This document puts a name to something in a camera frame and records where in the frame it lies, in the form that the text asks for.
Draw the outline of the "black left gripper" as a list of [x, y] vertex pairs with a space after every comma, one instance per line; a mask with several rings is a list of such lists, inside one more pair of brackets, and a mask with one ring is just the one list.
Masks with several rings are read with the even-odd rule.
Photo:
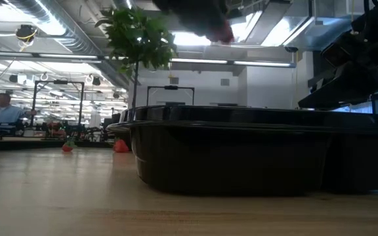
[[213, 30], [227, 19], [225, 0], [152, 0], [152, 3], [164, 13], [176, 14], [188, 31], [210, 41]]

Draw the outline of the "dark red cherry with stem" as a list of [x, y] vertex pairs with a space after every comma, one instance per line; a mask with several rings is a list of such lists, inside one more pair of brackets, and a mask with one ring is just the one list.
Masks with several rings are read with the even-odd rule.
[[223, 44], [230, 44], [234, 41], [234, 34], [231, 25], [227, 20], [223, 22], [223, 25], [218, 26], [213, 30], [211, 41], [221, 42]]

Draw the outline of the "long ceiling light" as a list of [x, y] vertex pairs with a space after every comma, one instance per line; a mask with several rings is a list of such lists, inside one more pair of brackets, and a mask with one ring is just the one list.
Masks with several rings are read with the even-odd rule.
[[193, 63], [193, 64], [217, 64], [227, 66], [254, 66], [271, 68], [295, 68], [297, 65], [288, 62], [265, 62], [265, 61], [239, 61], [239, 60], [208, 60], [190, 58], [172, 58], [172, 63]]

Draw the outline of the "green leafy plant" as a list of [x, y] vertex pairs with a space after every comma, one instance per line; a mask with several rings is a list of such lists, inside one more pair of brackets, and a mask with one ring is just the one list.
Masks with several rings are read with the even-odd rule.
[[119, 72], [133, 80], [131, 107], [135, 108], [140, 67], [168, 70], [177, 55], [175, 36], [161, 18], [146, 16], [138, 7], [109, 8], [100, 13], [102, 17], [95, 26], [104, 28], [112, 50], [109, 59], [118, 60]]

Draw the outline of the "black plastic divided container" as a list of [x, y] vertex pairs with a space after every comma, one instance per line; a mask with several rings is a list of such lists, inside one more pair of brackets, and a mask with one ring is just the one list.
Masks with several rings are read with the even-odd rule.
[[301, 195], [378, 190], [378, 115], [144, 106], [108, 126], [129, 135], [140, 179], [168, 192]]

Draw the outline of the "person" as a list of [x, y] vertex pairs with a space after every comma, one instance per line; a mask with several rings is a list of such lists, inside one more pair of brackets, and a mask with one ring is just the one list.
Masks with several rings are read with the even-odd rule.
[[22, 136], [24, 134], [24, 118], [30, 118], [36, 115], [33, 109], [26, 111], [20, 107], [11, 105], [11, 96], [6, 93], [0, 93], [0, 134]]

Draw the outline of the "large silver rectangular duct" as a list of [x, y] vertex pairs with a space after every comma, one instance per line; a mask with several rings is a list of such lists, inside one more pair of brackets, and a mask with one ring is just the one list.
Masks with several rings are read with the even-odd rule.
[[364, 13], [362, 0], [229, 0], [239, 49], [297, 47], [320, 50]]

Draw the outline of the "low black gantry frame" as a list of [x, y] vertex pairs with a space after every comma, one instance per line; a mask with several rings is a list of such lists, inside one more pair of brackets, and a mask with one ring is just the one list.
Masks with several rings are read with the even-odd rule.
[[151, 89], [164, 89], [164, 90], [179, 90], [179, 89], [190, 89], [192, 91], [192, 106], [194, 106], [194, 96], [195, 96], [195, 88], [194, 87], [179, 87], [176, 85], [165, 85], [165, 86], [147, 86], [146, 92], [146, 106], [149, 106], [149, 99], [150, 99], [150, 90]]

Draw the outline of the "tall black gantry frame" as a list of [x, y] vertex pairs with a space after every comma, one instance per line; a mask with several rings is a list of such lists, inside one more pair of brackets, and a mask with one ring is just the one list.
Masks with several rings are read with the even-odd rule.
[[33, 88], [33, 98], [32, 98], [32, 110], [35, 109], [36, 101], [37, 101], [37, 93], [44, 89], [45, 86], [49, 83], [53, 83], [56, 85], [68, 85], [68, 84], [78, 84], [81, 85], [80, 92], [80, 101], [79, 101], [79, 119], [78, 119], [78, 130], [77, 130], [77, 138], [76, 140], [79, 140], [81, 138], [81, 133], [83, 130], [83, 127], [81, 126], [81, 118], [82, 118], [82, 111], [83, 111], [83, 96], [84, 96], [84, 90], [85, 90], [85, 84], [84, 82], [77, 82], [77, 81], [68, 81], [68, 80], [62, 80], [62, 79], [55, 79], [54, 81], [43, 81], [43, 80], [36, 80], [34, 82], [34, 88]]

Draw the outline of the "black aluminium table frame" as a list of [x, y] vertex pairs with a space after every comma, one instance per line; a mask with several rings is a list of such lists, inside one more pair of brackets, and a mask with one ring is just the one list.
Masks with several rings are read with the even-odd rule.
[[[61, 148], [65, 141], [4, 141], [0, 140], [0, 151], [20, 150], [20, 149], [42, 149], [42, 148]], [[79, 148], [112, 148], [106, 142], [75, 142]]]

